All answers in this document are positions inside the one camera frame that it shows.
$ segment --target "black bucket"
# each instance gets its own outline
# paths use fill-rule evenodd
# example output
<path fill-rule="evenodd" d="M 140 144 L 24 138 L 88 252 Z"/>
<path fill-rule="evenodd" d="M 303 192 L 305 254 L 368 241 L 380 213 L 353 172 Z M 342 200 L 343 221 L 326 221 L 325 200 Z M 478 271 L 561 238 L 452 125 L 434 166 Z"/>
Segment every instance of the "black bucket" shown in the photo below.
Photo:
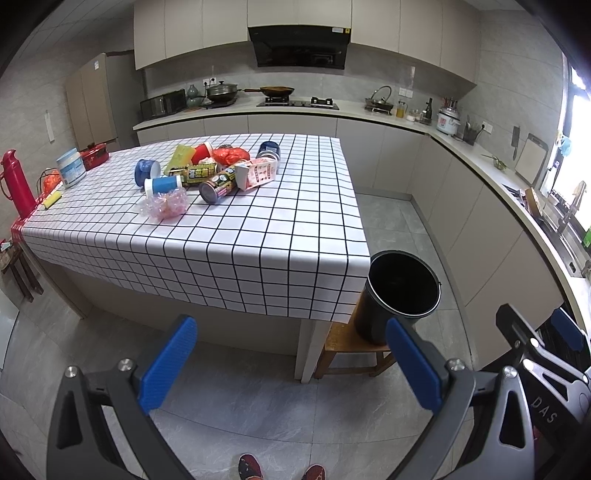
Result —
<path fill-rule="evenodd" d="M 441 300 L 441 283 L 419 257 L 385 250 L 371 258 L 368 279 L 355 313 L 355 329 L 374 345 L 386 344 L 386 322 L 405 317 L 411 325 L 431 314 Z"/>

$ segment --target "kettle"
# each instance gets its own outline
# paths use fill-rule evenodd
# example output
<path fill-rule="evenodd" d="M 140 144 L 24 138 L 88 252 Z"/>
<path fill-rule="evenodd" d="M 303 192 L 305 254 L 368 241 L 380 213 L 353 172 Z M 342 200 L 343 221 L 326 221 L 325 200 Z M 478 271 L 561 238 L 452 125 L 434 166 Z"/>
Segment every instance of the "kettle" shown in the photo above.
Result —
<path fill-rule="evenodd" d="M 25 174 L 22 172 L 21 163 L 14 156 L 16 150 L 8 150 L 2 157 L 3 171 L 0 173 L 0 190 L 4 196 L 14 203 L 21 219 L 29 217 L 37 206 L 37 202 L 31 193 Z M 6 180 L 10 196 L 6 195 L 2 180 Z"/>

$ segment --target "faucet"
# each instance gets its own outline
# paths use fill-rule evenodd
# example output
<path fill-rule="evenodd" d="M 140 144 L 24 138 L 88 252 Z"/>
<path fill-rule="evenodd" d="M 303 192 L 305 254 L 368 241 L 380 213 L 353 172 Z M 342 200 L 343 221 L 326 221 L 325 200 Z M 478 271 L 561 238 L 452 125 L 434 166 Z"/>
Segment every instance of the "faucet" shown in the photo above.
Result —
<path fill-rule="evenodd" d="M 583 194 L 587 191 L 587 184 L 584 180 L 577 185 L 574 194 L 574 200 L 570 204 L 569 211 L 558 221 L 558 228 L 556 231 L 560 234 L 564 233 L 566 230 L 566 226 L 569 224 L 570 219 L 574 216 L 575 213 L 579 210 L 581 206 L 581 201 L 583 200 Z"/>

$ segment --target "table leg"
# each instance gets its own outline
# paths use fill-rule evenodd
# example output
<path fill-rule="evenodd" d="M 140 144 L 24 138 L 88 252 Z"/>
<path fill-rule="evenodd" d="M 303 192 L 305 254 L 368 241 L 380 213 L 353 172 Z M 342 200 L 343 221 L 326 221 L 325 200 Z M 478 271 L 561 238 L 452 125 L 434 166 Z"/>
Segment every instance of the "table leg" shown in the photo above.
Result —
<path fill-rule="evenodd" d="M 300 339 L 295 359 L 295 379 L 308 383 L 328 337 L 331 322 L 326 320 L 302 319 Z"/>

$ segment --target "wooden chair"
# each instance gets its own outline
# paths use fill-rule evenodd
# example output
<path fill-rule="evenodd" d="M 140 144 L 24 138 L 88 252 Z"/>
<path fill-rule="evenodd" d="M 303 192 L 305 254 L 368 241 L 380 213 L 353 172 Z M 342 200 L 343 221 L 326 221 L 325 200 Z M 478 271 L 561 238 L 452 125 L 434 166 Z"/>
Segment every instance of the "wooden chair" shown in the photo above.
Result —
<path fill-rule="evenodd" d="M 346 367 L 329 368 L 337 353 L 373 353 L 375 352 L 376 365 L 373 367 Z M 376 377 L 388 367 L 396 363 L 394 355 L 390 353 L 388 345 L 374 345 L 363 340 L 353 323 L 353 317 L 349 323 L 333 323 L 329 335 L 324 343 L 322 354 L 318 359 L 314 378 L 322 378 L 324 375 L 342 374 L 369 374 Z"/>

